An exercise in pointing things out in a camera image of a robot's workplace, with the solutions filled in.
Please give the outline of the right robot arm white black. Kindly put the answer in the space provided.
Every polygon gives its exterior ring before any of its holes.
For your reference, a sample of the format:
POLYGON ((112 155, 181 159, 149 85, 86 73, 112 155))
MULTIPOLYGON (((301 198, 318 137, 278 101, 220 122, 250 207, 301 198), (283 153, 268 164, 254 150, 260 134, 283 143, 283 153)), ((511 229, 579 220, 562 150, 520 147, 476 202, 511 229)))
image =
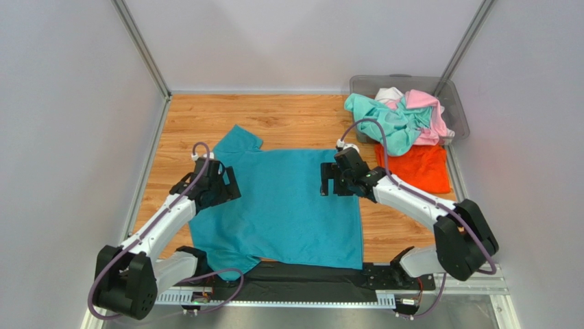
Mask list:
POLYGON ((398 254, 391 267, 401 278, 446 273, 460 281, 475 273, 496 272, 493 257, 499 244, 476 202, 454 202, 426 193, 383 167, 369 168, 358 150, 339 150, 332 162, 323 162, 321 195, 357 196, 388 206, 428 228, 434 243, 410 247, 398 254))

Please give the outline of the teal t shirt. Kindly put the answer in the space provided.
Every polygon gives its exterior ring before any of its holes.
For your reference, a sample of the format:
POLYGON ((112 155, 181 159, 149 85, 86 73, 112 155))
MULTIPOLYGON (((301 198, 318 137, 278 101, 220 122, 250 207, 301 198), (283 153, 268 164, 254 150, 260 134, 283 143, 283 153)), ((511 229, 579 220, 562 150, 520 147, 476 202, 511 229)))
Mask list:
POLYGON ((194 247, 210 268, 236 280, 264 258, 344 269, 363 264, 358 199, 321 194, 320 166, 334 149, 264 150, 256 135, 234 126, 214 147, 234 169, 241 196, 199 212, 189 223, 194 247))

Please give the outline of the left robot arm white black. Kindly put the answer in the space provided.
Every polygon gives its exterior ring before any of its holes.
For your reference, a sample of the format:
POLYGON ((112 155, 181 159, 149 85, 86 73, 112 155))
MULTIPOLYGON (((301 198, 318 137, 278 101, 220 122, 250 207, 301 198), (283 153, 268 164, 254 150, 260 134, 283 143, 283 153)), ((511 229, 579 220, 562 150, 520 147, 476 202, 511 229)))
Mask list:
POLYGON ((232 167, 197 157, 193 171, 170 188, 162 206, 138 232, 119 246, 106 245, 99 251, 88 294, 90 313, 102 320, 144 319, 161 293, 197 272, 198 256, 189 248, 158 259, 171 239, 202 210, 240 196, 232 167))

